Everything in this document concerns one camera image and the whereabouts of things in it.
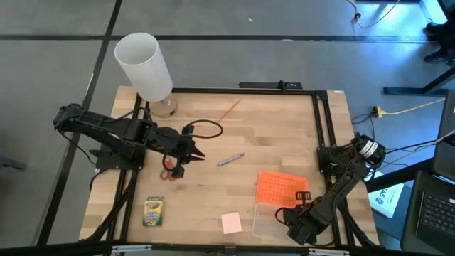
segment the concrete floor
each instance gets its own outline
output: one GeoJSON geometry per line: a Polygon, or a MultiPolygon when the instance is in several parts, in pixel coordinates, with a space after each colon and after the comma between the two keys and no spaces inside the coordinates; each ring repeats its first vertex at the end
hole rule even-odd
{"type": "MultiPolygon", "coordinates": [[[[129,0],[119,12],[114,34],[422,36],[428,18],[444,21],[434,1],[429,13],[418,4],[400,4],[377,26],[363,30],[350,20],[344,0],[129,0]]],[[[115,0],[3,0],[1,34],[102,35],[115,0]]],[[[359,4],[367,24],[390,8],[382,2],[359,4]]],[[[129,81],[114,59],[111,41],[90,110],[109,114],[118,85],[129,81]]],[[[385,96],[384,86],[422,87],[448,69],[428,65],[429,43],[350,41],[160,41],[176,87],[236,87],[239,82],[299,81],[307,89],[344,90],[351,116],[373,105],[387,111],[414,107],[433,97],[385,96]]],[[[0,41],[0,154],[28,164],[26,172],[0,171],[0,247],[34,243],[36,231],[68,143],[52,128],[58,107],[82,102],[101,41],[0,41]],[[22,205],[19,199],[28,198],[22,205]]],[[[455,88],[453,83],[446,87],[455,88]]],[[[442,104],[374,120],[375,137],[386,147],[434,139],[442,104]]],[[[369,122],[355,126],[370,134],[369,122]]],[[[82,138],[84,149],[98,143],[82,138]]],[[[412,164],[432,155],[423,151],[401,161],[412,164]]],[[[393,160],[396,156],[387,157],[393,160]]],[[[393,171],[399,166],[389,166],[393,171]]],[[[50,243],[75,242],[88,200],[93,166],[75,155],[50,243]]],[[[398,241],[380,233],[383,245],[398,241]]]]}

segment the wooden tabletop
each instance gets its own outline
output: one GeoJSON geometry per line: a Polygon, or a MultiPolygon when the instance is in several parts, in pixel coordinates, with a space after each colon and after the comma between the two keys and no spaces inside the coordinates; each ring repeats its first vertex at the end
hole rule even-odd
{"type": "MultiPolygon", "coordinates": [[[[199,245],[296,246],[291,240],[259,238],[252,235],[256,206],[257,178],[261,171],[277,171],[304,177],[313,198],[326,192],[316,158],[319,145],[311,97],[303,95],[230,95],[176,93],[178,109],[169,118],[154,118],[161,126],[178,131],[196,119],[219,118],[236,100],[242,101],[222,121],[222,136],[195,139],[206,155],[205,161],[185,165],[185,176],[174,182],[159,178],[162,155],[148,151],[134,195],[128,242],[199,245]],[[218,167],[219,161],[239,153],[245,156],[218,167]],[[143,227],[144,202],[149,196],[164,196],[164,223],[143,227]],[[221,215],[239,212],[242,232],[223,235],[221,215]]],[[[353,138],[353,128],[344,92],[328,91],[336,141],[339,145],[353,138]]],[[[134,107],[136,90],[119,87],[112,110],[119,117],[134,107]]],[[[319,104],[323,116],[322,102],[319,104]]],[[[324,137],[328,142],[325,119],[324,137]]],[[[199,125],[194,134],[215,134],[217,127],[199,125]]],[[[80,238],[95,231],[109,213],[114,200],[119,171],[108,171],[95,179],[87,205],[80,238]]],[[[348,195],[350,213],[360,228],[378,242],[373,214],[364,183],[348,195]]],[[[123,211],[117,227],[121,226],[123,211]]],[[[341,238],[346,243],[343,221],[339,217],[341,238]]],[[[115,237],[119,237],[117,228],[115,237]]],[[[318,236],[318,243],[333,240],[330,227],[318,236]]]]}

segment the white plastic cylinder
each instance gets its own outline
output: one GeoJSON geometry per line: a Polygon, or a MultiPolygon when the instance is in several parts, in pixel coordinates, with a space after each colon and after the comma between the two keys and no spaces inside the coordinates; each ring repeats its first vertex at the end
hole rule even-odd
{"type": "Polygon", "coordinates": [[[152,35],[125,36],[115,47],[114,55],[144,100],[158,102],[171,94],[171,76],[158,41],[152,35]]]}

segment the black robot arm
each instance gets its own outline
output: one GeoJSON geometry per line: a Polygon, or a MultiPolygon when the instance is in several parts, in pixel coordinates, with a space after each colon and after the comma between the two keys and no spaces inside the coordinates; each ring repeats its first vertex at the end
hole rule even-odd
{"type": "MultiPolygon", "coordinates": [[[[364,179],[372,170],[376,170],[385,158],[385,147],[365,135],[356,135],[350,144],[318,149],[321,170],[332,174],[341,174],[332,187],[321,197],[315,198],[301,209],[296,218],[292,216],[284,222],[289,226],[287,235],[300,245],[312,241],[311,237],[321,234],[333,220],[338,204],[346,198],[359,181],[364,179]]],[[[345,218],[352,218],[342,208],[345,218]]],[[[359,240],[368,238],[362,236],[358,228],[354,232],[359,240]]]]}
{"type": "Polygon", "coordinates": [[[80,132],[107,146],[109,151],[90,151],[98,157],[98,162],[100,159],[108,159],[114,163],[110,168],[106,165],[98,166],[97,163],[97,168],[101,169],[125,169],[122,168],[125,163],[133,166],[136,164],[136,167],[141,168],[145,150],[150,149],[163,154],[163,159],[167,156],[176,158],[177,164],[173,169],[164,168],[172,171],[173,178],[182,178],[182,165],[204,160],[199,156],[205,156],[195,146],[191,124],[185,126],[182,134],[179,134],[170,127],[158,127],[151,120],[126,117],[114,119],[86,111],[79,104],[61,107],[53,123],[60,133],[80,132]]]}

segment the red scissors handle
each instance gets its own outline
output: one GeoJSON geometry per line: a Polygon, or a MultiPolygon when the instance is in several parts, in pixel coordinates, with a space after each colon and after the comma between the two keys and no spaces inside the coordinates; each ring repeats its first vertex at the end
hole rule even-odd
{"type": "MultiPolygon", "coordinates": [[[[164,163],[168,169],[173,169],[173,164],[171,160],[166,160],[164,163]]],[[[161,171],[161,173],[159,174],[159,178],[162,181],[165,180],[175,181],[175,179],[172,178],[172,171],[167,171],[166,169],[163,169],[163,171],[161,171]]]]}

